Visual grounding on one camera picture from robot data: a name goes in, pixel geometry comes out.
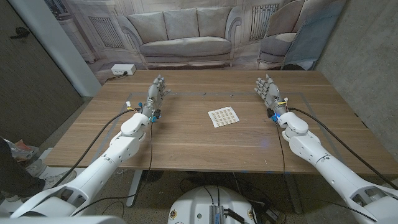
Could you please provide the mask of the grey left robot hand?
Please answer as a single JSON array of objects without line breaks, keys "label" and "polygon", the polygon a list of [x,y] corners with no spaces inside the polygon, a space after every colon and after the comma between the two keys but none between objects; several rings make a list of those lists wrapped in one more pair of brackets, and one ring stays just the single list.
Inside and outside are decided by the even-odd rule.
[{"label": "grey left robot hand", "polygon": [[154,112],[160,109],[164,97],[170,92],[171,90],[166,88],[165,78],[158,75],[148,89],[146,102],[142,106],[142,114],[151,119]]}]

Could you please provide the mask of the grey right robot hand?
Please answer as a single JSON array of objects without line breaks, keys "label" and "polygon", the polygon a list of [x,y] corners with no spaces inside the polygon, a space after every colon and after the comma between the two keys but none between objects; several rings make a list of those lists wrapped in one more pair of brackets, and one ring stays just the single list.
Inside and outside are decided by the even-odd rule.
[{"label": "grey right robot hand", "polygon": [[266,75],[265,79],[258,78],[256,80],[254,91],[264,101],[267,115],[273,121],[277,121],[281,115],[288,112],[286,100],[281,97],[278,86],[269,75]]}]

